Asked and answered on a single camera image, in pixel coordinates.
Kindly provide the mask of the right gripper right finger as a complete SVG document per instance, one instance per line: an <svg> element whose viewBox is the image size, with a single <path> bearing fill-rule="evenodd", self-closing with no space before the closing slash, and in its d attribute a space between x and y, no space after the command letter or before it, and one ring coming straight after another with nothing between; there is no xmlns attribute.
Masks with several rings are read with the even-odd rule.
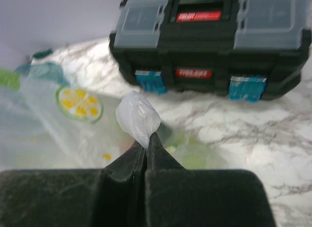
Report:
<svg viewBox="0 0 312 227"><path fill-rule="evenodd" d="M188 170L150 137L145 172L149 227L273 227L264 186L242 169Z"/></svg>

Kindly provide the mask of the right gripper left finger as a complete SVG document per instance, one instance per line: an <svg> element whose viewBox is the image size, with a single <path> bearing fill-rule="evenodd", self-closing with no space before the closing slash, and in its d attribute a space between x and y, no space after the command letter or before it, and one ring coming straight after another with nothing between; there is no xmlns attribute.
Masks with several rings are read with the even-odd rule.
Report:
<svg viewBox="0 0 312 227"><path fill-rule="evenodd" d="M141 227L145 150L134 143L105 168L0 174L3 227Z"/></svg>

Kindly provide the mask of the translucent plastic bag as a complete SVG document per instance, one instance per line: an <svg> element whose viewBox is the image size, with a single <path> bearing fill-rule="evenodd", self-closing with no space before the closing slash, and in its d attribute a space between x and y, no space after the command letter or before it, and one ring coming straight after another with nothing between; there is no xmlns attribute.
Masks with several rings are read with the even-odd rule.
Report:
<svg viewBox="0 0 312 227"><path fill-rule="evenodd" d="M141 94L123 99L54 81L19 77L0 87L0 168L100 168L157 133L165 150L188 169L226 169L220 152L172 129Z"/></svg>

